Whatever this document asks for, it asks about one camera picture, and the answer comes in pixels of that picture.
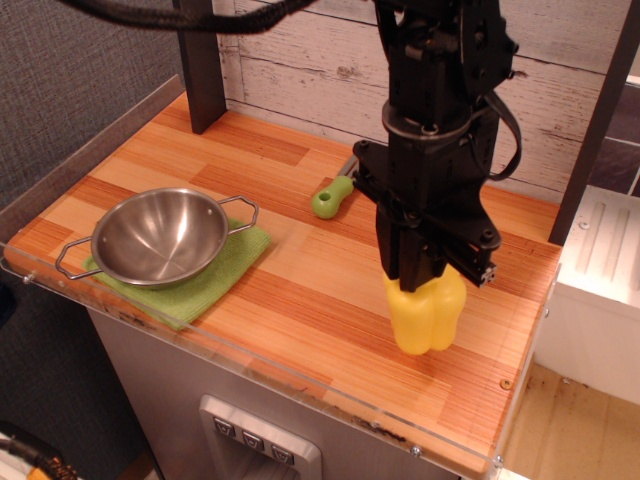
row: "yellow bell pepper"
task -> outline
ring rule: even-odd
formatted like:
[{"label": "yellow bell pepper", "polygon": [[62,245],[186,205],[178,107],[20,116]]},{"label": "yellow bell pepper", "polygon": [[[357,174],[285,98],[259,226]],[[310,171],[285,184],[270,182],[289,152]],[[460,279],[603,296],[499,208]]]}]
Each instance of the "yellow bell pepper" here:
[{"label": "yellow bell pepper", "polygon": [[400,290],[399,280],[389,280],[386,275],[384,280],[398,347],[411,355],[449,348],[467,300],[467,288],[458,271],[447,265],[442,277],[415,292]]}]

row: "black metal frame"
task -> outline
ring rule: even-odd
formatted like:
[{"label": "black metal frame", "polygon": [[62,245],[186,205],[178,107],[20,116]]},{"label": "black metal frame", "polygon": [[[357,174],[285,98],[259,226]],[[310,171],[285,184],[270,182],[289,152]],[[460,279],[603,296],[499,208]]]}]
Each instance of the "black metal frame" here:
[{"label": "black metal frame", "polygon": [[609,128],[609,123],[620,100],[627,75],[629,75],[633,59],[640,45],[639,18],[640,0],[632,0],[578,159],[571,172],[560,211],[551,230],[549,237],[551,243],[564,245],[571,230],[571,224],[580,206],[582,195],[587,188],[602,141]]},{"label": "black metal frame", "polygon": [[[175,8],[213,13],[211,0],[173,0]],[[218,38],[215,33],[179,32],[180,56],[191,114],[191,129],[201,134],[227,111]]]}]

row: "wood plank wall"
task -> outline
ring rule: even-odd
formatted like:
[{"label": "wood plank wall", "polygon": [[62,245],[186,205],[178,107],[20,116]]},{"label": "wood plank wall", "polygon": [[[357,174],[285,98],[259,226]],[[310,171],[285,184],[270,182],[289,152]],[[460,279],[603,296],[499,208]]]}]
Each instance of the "wood plank wall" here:
[{"label": "wood plank wall", "polygon": [[[213,0],[221,14],[256,0]],[[630,0],[503,0],[520,44],[499,93],[520,121],[524,156],[500,187],[560,203]],[[386,143],[387,63],[368,0],[319,0],[262,35],[220,36],[230,109],[346,143]],[[494,169],[514,149],[501,128]]]}]

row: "green microfiber towel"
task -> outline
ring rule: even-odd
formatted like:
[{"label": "green microfiber towel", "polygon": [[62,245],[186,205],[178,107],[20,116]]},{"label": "green microfiber towel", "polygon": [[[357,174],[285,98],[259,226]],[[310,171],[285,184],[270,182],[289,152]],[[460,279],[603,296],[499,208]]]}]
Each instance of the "green microfiber towel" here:
[{"label": "green microfiber towel", "polygon": [[[229,219],[229,229],[240,225],[241,222]],[[229,235],[224,248],[201,273],[184,283],[160,290],[129,285],[104,273],[99,273],[94,278],[122,296],[149,307],[141,309],[153,318],[174,330],[181,330],[227,293],[270,242],[269,235],[255,226]],[[87,270],[98,268],[93,257],[86,259],[83,267]]]}]

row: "control panel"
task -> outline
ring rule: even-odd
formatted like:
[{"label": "control panel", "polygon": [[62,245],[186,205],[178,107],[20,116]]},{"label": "control panel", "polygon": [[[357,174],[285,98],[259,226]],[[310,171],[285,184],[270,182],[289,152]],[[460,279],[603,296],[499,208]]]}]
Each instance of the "control panel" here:
[{"label": "control panel", "polygon": [[200,418],[220,478],[322,480],[321,453],[309,441],[211,395]]}]

